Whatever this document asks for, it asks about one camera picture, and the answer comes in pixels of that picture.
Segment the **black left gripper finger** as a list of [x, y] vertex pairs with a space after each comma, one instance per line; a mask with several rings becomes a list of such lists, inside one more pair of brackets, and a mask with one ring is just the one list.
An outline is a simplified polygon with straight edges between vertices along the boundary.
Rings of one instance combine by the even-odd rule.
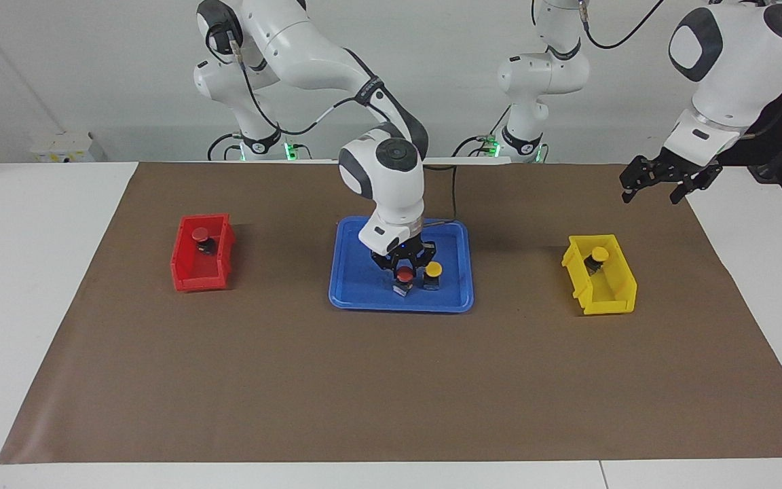
[[642, 189], [661, 183], [660, 176], [657, 174], [658, 169], [660, 169], [660, 161], [656, 159], [633, 158], [620, 174], [623, 203], [630, 203]]
[[695, 176], [685, 175], [670, 193], [669, 198], [672, 204], [679, 204], [687, 195], [695, 191], [705, 191], [713, 183], [717, 176], [722, 173], [722, 166], [708, 166], [699, 171]]

